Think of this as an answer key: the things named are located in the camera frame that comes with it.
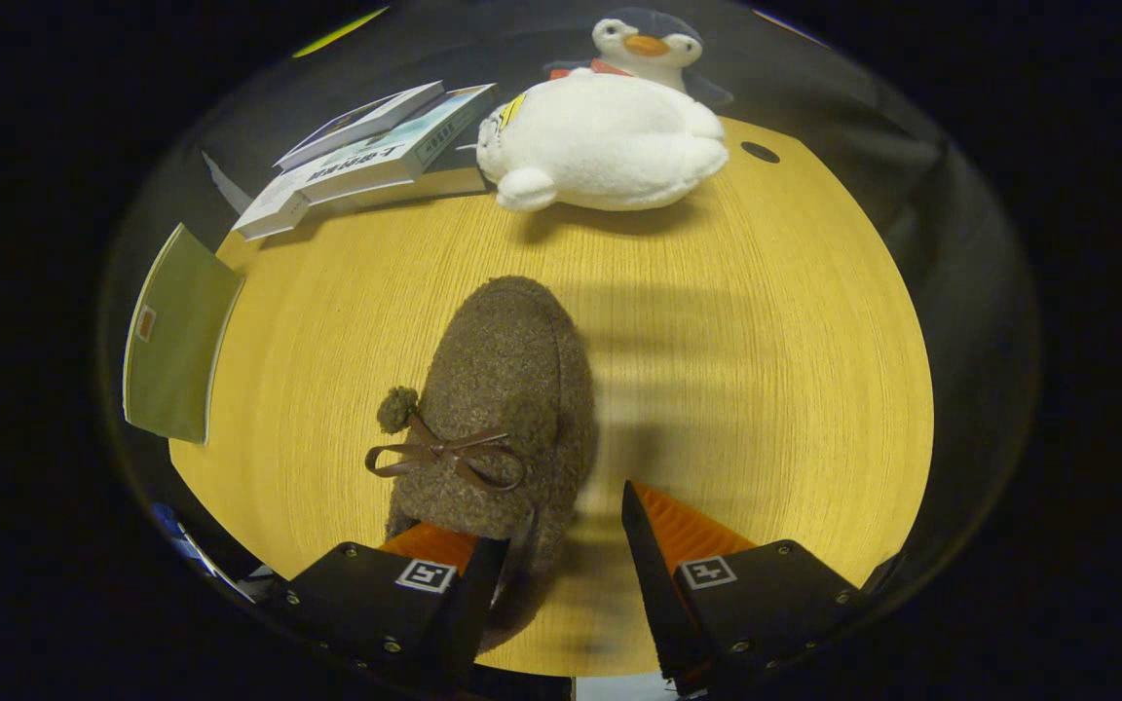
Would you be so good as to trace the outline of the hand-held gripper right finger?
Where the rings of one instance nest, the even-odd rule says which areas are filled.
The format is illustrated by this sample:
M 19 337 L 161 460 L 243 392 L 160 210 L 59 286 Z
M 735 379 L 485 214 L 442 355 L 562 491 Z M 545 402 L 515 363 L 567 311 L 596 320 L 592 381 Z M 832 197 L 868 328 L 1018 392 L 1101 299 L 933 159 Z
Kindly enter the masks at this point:
M 624 485 L 620 522 L 660 673 L 678 697 L 760 686 L 863 611 L 859 585 L 801 542 L 756 544 L 650 485 Z

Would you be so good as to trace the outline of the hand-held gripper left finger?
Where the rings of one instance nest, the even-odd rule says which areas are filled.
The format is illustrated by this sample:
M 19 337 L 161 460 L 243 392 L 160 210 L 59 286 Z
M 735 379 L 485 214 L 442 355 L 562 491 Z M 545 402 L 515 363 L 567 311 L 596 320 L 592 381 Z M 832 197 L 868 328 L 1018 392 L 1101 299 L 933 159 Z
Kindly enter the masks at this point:
M 339 542 L 259 608 L 294 638 L 378 686 L 458 697 L 468 686 L 511 544 L 477 538 L 465 569 Z

